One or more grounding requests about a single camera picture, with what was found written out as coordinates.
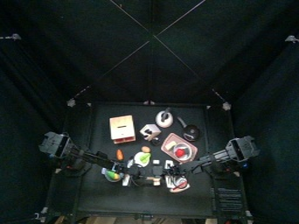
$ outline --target black curtain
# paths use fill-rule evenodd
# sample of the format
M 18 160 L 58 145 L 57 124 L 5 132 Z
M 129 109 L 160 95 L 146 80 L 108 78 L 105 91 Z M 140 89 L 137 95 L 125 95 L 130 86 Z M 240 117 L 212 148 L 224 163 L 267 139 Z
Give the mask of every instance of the black curtain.
M 5 25 L 0 23 L 9 37 L 14 30 Z M 38 144 L 45 132 L 61 131 L 66 108 L 28 52 L 18 40 L 0 39 L 1 223 L 25 220 L 42 210 L 50 168 Z
M 297 223 L 299 44 L 289 43 L 236 101 L 235 129 L 260 149 L 245 175 L 247 199 L 259 223 Z
M 299 2 L 199 2 L 0 2 L 0 36 L 22 38 L 0 39 L 1 219 L 41 210 L 49 169 L 37 145 L 61 130 L 65 101 L 92 86 L 78 100 L 221 103 L 215 88 L 237 136 L 253 136 L 261 150 L 245 178 L 252 214 L 299 221 L 299 49 L 284 42 Z

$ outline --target black pot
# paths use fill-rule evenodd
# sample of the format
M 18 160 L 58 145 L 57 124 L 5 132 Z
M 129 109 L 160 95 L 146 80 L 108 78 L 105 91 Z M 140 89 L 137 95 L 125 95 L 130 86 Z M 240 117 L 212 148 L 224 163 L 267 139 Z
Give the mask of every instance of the black pot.
M 180 121 L 183 126 L 183 138 L 189 142 L 196 141 L 200 137 L 199 128 L 192 124 L 187 125 L 179 116 L 177 116 L 177 120 Z

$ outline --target orange carrot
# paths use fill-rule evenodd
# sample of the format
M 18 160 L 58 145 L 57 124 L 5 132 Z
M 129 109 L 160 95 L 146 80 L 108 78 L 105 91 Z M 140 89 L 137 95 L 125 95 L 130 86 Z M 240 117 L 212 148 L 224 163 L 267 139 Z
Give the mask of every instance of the orange carrot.
M 122 151 L 121 150 L 116 150 L 116 159 L 118 161 L 124 160 L 124 154 L 122 154 Z

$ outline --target apple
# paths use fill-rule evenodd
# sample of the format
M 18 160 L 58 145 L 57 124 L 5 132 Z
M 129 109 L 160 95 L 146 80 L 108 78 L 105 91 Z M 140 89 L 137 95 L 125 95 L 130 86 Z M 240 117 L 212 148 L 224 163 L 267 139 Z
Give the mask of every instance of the apple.
M 177 158 L 180 158 L 180 157 L 183 157 L 185 155 L 185 151 L 184 151 L 184 149 L 177 149 L 177 151 L 175 152 L 175 156 L 177 157 Z

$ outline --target red object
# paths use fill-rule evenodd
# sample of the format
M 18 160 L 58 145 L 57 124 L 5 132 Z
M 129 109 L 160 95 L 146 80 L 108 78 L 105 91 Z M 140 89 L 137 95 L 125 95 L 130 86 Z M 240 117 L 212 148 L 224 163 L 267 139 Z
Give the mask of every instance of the red object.
M 183 149 L 177 149 L 177 151 L 175 152 L 175 156 L 177 158 L 183 157 L 185 155 L 185 151 Z
M 177 188 L 183 189 L 187 186 L 187 181 L 183 181 L 175 188 L 173 190 L 176 190 Z

